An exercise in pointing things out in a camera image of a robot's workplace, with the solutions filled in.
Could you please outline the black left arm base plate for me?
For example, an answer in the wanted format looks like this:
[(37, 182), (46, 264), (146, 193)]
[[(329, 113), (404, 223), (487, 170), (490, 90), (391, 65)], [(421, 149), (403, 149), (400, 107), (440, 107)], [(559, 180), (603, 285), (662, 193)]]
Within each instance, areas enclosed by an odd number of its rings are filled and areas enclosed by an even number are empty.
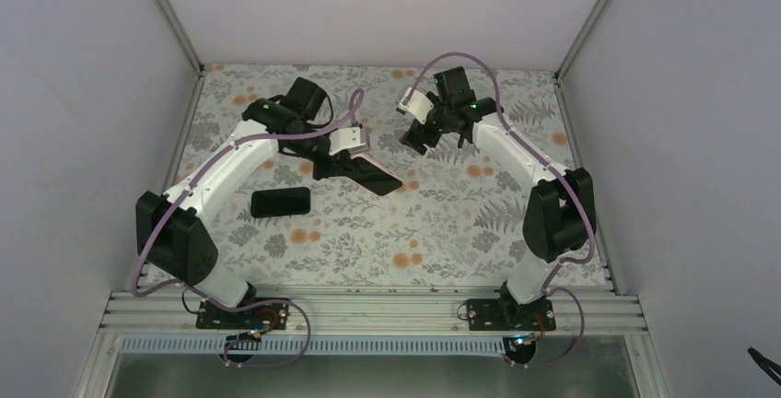
[(203, 302), (197, 312), (197, 329), (217, 330), (284, 330), (289, 306), (278, 299), (270, 304), (241, 312), (222, 310), (211, 302)]

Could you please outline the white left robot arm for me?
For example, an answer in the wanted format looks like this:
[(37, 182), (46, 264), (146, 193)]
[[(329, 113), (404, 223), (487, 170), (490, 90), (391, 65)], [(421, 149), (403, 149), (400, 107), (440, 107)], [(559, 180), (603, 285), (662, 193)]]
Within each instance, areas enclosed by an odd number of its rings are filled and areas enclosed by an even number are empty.
[(182, 283), (216, 305), (232, 328), (249, 326), (257, 308), (249, 298), (251, 283), (220, 261), (207, 225), (215, 210), (283, 148), (303, 146), (304, 157), (313, 163), (350, 163), (354, 149), (367, 147), (356, 124), (364, 97), (364, 90), (356, 89), (344, 116), (315, 125), (311, 119), (327, 94), (299, 77), (285, 95), (251, 103), (227, 140), (182, 181), (161, 194), (144, 193), (135, 206), (138, 260), (132, 294), (141, 298), (162, 288), (138, 286), (144, 265), (151, 263), (169, 275), (171, 284)]

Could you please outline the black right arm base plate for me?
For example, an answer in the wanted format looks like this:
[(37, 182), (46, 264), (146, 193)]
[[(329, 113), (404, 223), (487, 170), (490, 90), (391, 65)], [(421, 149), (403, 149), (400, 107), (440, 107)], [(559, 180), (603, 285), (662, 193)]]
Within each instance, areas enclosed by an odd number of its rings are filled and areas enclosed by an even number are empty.
[(535, 332), (557, 328), (553, 303), (538, 298), (517, 304), (512, 298), (471, 298), (457, 308), (457, 317), (473, 332)]

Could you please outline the black phone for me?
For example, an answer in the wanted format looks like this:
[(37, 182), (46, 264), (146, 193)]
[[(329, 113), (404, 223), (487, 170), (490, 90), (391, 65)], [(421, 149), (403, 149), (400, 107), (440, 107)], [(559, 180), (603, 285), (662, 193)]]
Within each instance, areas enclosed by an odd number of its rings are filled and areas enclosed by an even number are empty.
[(289, 187), (256, 191), (251, 196), (253, 218), (305, 215), (311, 209), (311, 192), (307, 187)]

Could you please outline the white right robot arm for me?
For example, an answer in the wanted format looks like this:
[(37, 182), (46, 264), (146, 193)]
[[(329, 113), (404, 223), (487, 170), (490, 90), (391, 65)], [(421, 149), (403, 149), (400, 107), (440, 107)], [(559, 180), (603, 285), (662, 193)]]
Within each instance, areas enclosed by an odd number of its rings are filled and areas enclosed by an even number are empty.
[(522, 222), (528, 252), (502, 285), (501, 323), (520, 331), (532, 322), (532, 302), (549, 292), (565, 263), (589, 262), (596, 252), (596, 213), (591, 175), (566, 169), (545, 156), (505, 118), (498, 98), (477, 98), (461, 67), (434, 76), (436, 91), (403, 90), (397, 110), (414, 121), (403, 145), (424, 154), (442, 135), (455, 134), (495, 158), (518, 183), (529, 188)]

